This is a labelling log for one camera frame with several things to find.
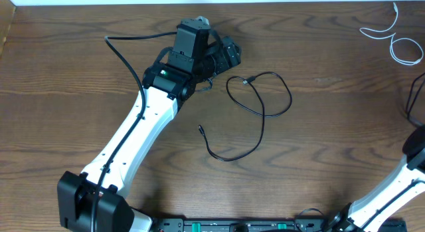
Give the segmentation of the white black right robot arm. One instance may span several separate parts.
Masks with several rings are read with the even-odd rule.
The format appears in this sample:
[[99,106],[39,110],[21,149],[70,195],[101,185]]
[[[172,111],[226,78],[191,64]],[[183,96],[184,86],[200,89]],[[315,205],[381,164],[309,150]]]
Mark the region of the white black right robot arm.
[[324,231],[378,231],[396,211],[424,192],[424,127],[405,141],[395,169],[366,196],[331,217]]

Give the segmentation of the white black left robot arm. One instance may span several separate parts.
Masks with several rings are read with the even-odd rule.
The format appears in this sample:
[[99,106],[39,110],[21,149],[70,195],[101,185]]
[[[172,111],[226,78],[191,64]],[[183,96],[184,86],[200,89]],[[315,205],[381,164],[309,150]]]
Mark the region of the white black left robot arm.
[[161,131],[204,82],[240,64],[242,49],[220,37],[204,17],[182,19],[172,47],[142,77],[126,119],[80,172],[57,184],[59,219],[71,231],[149,231],[153,219],[126,201],[139,166]]

